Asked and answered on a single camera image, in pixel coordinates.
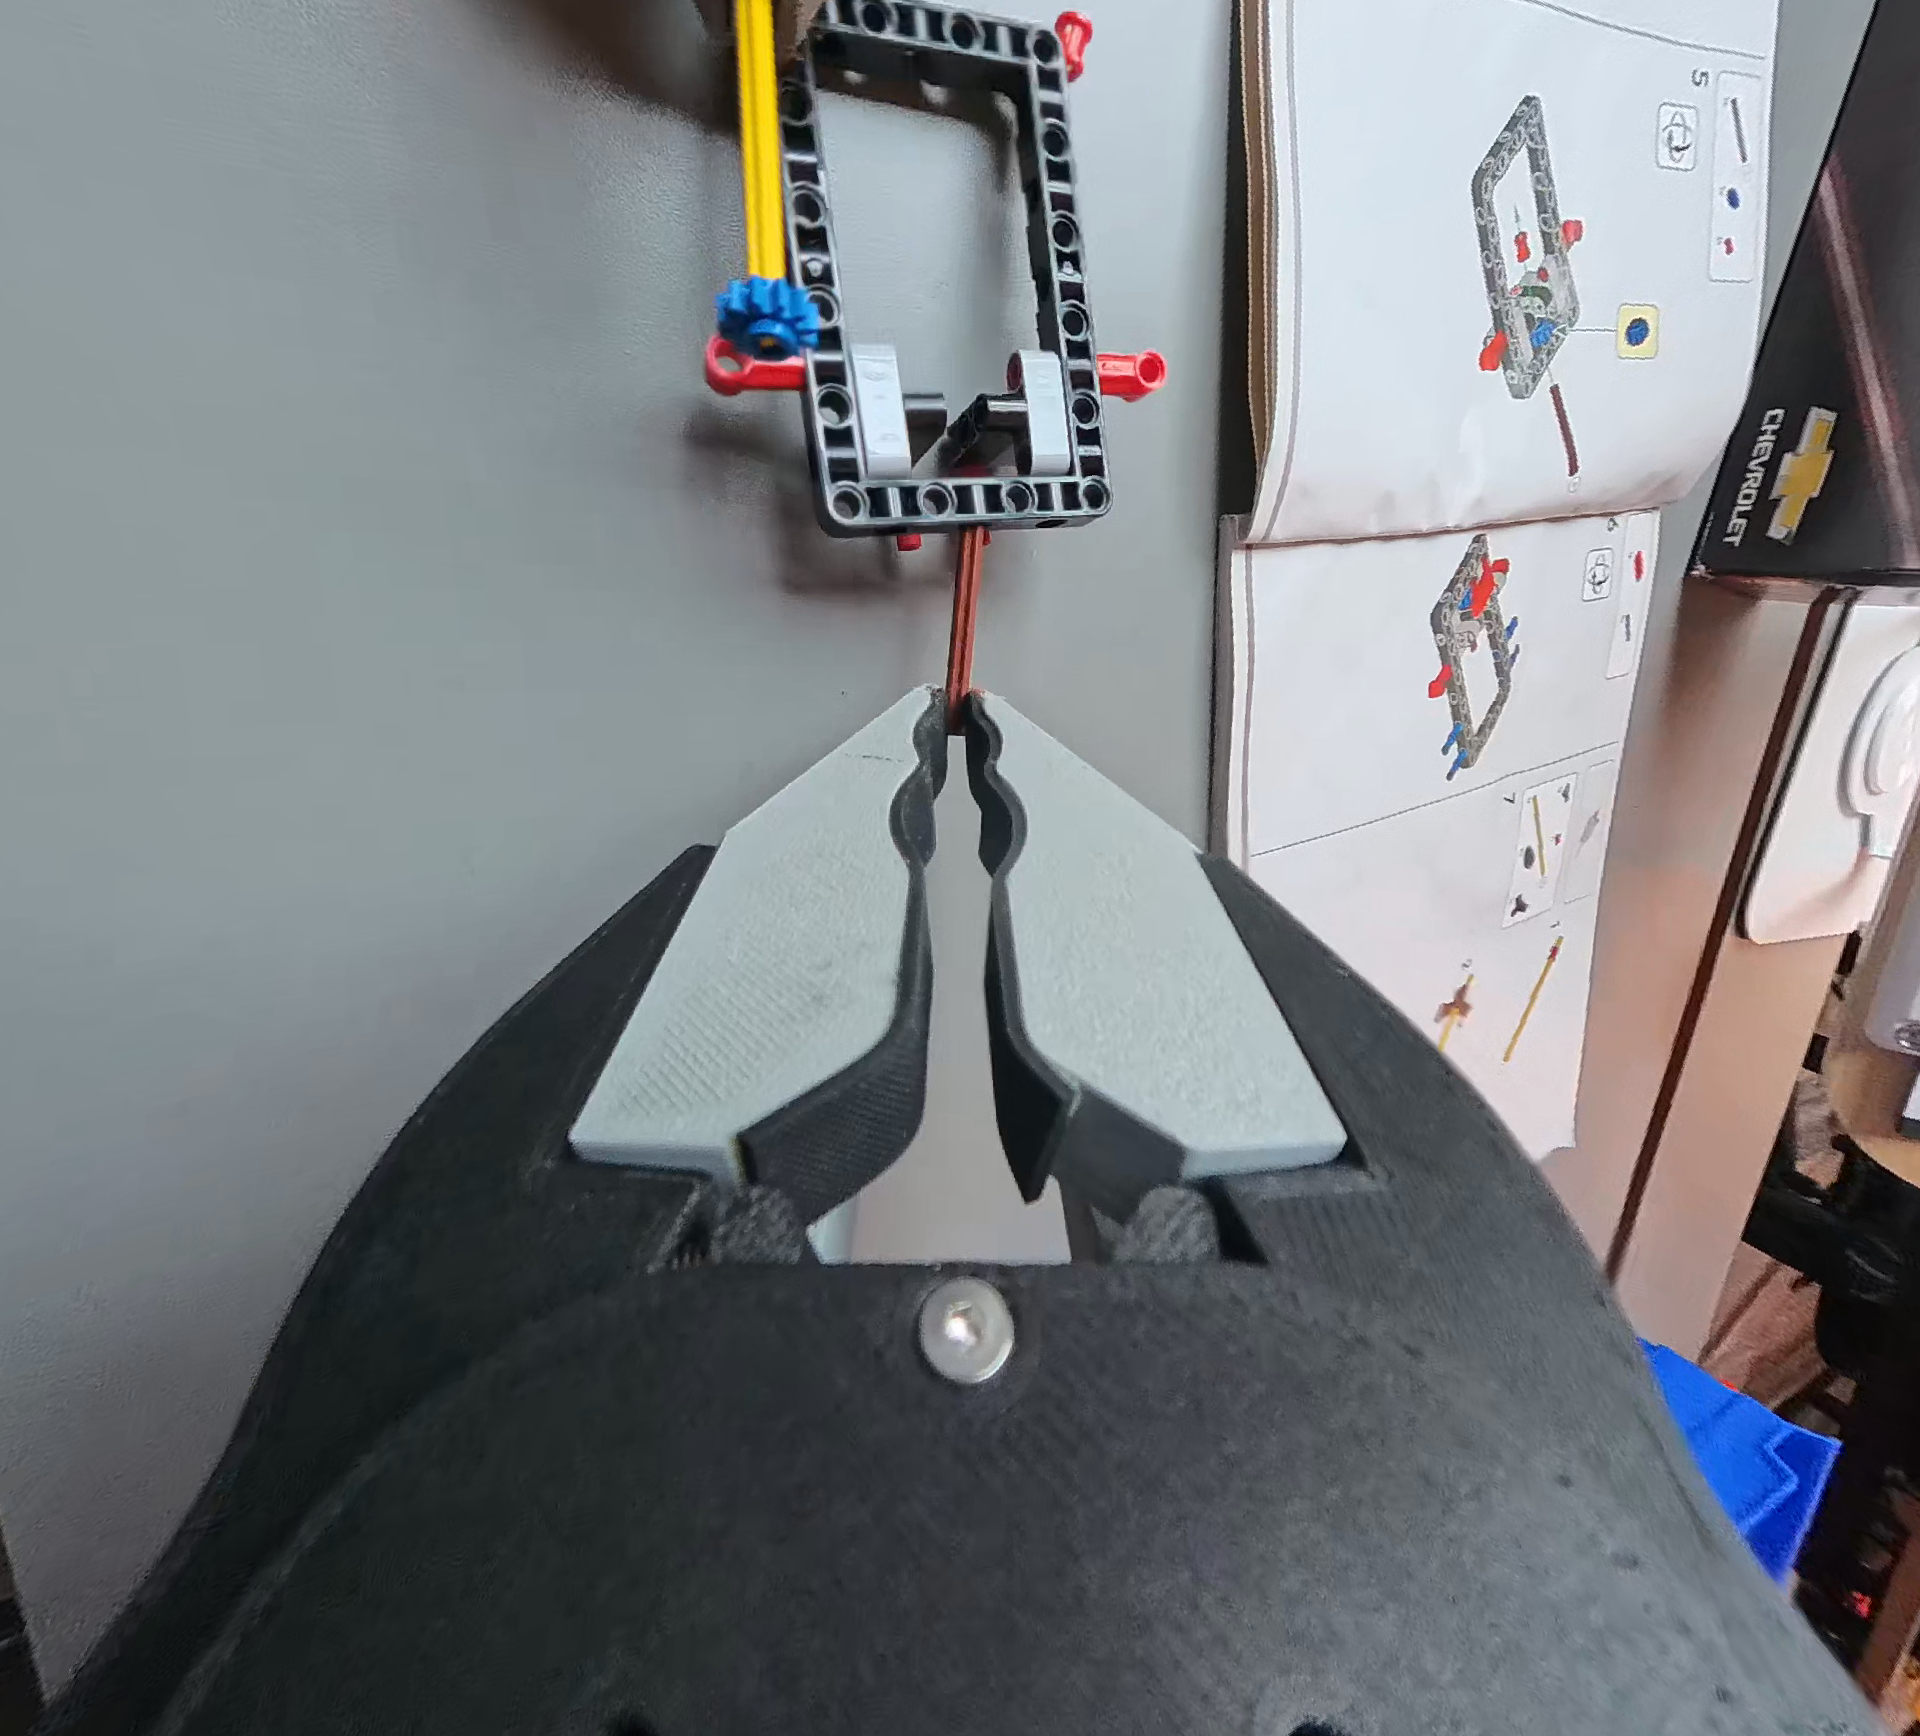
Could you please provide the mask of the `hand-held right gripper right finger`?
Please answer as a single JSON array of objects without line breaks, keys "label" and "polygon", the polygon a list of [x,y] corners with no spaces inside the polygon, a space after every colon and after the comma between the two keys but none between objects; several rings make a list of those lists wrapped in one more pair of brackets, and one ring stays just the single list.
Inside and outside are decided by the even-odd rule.
[{"label": "hand-held right gripper right finger", "polygon": [[1162,1189],[1341,1158],[1348,1130],[1201,851],[998,697],[967,699],[966,750],[1019,1197],[1056,1187],[1121,1222]]}]

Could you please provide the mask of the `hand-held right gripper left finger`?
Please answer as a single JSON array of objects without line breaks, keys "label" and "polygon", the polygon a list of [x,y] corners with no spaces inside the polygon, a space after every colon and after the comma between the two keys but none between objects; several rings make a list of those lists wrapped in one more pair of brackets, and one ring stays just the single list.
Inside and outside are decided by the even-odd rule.
[{"label": "hand-held right gripper left finger", "polygon": [[722,836],[567,1132],[592,1165],[839,1210],[925,1102],[925,873],[947,701],[921,686]]}]

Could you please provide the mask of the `yellow lego axle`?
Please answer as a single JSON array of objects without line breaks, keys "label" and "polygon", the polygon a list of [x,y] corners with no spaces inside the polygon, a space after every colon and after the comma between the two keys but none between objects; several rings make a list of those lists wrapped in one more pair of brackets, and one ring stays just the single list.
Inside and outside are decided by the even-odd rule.
[{"label": "yellow lego axle", "polygon": [[771,0],[731,0],[731,47],[745,272],[780,283],[787,255]]}]

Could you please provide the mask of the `blue lego gear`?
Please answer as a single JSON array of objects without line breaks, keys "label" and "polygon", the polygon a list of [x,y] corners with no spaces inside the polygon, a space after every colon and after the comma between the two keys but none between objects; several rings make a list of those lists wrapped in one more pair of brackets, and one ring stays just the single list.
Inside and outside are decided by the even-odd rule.
[{"label": "blue lego gear", "polygon": [[802,284],[781,277],[738,277],[713,299],[713,329],[739,355],[781,363],[817,349],[821,319]]}]

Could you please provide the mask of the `brown lego axle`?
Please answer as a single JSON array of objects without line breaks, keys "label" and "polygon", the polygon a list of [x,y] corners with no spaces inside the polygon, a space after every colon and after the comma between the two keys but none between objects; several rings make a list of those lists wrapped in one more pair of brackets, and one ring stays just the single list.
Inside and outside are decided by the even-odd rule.
[{"label": "brown lego axle", "polygon": [[959,736],[966,730],[967,705],[973,692],[981,577],[989,545],[992,531],[981,524],[966,526],[956,540],[943,672],[947,736]]}]

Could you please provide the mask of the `black lego frame assembly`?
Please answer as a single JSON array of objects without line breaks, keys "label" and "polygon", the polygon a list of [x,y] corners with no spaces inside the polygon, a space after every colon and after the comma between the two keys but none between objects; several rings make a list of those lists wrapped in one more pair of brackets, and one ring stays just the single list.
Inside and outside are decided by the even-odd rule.
[{"label": "black lego frame assembly", "polygon": [[[1156,395],[1160,352],[1102,352],[1069,120],[1069,82],[1092,22],[998,19],[928,0],[824,0],[777,80],[784,278],[819,315],[817,349],[758,360],[705,347],[722,396],[796,395],[811,499],[836,539],[888,539],[980,524],[1082,526],[1111,506],[1106,408]],[[1015,347],[996,390],[947,407],[911,393],[888,342],[858,342],[838,260],[821,136],[826,91],[897,86],[921,101],[978,99],[1012,117],[1035,341]]]}]

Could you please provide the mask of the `lego instruction booklet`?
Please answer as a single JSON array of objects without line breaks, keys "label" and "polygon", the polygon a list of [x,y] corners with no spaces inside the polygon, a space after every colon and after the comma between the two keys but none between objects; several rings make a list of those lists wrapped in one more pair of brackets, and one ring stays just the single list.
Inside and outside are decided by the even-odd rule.
[{"label": "lego instruction booklet", "polygon": [[1212,844],[1570,1149],[1664,511],[1760,344],[1779,0],[1236,0]]}]

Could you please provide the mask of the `lego set box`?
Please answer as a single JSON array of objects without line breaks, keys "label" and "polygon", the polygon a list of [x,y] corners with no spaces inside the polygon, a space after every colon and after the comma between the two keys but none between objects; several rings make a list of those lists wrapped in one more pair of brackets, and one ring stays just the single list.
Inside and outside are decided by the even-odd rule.
[{"label": "lego set box", "polygon": [[1865,25],[1692,574],[1916,598],[1917,0]]}]

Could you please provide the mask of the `white plastic holder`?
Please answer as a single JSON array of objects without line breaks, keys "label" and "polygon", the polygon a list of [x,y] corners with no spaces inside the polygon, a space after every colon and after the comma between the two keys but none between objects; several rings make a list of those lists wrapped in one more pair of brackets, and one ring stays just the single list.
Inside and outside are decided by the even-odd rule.
[{"label": "white plastic holder", "polygon": [[1893,873],[1916,783],[1916,598],[1853,603],[1794,727],[1740,901],[1740,937],[1779,947],[1859,932]]}]

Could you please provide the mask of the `blue plastic bin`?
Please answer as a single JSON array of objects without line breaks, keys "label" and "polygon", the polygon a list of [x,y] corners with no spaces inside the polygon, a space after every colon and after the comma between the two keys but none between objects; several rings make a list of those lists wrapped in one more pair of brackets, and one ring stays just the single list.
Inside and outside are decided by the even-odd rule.
[{"label": "blue plastic bin", "polygon": [[1768,1581],[1786,1585],[1841,1442],[1772,1413],[1664,1345],[1640,1341],[1702,1478]]}]

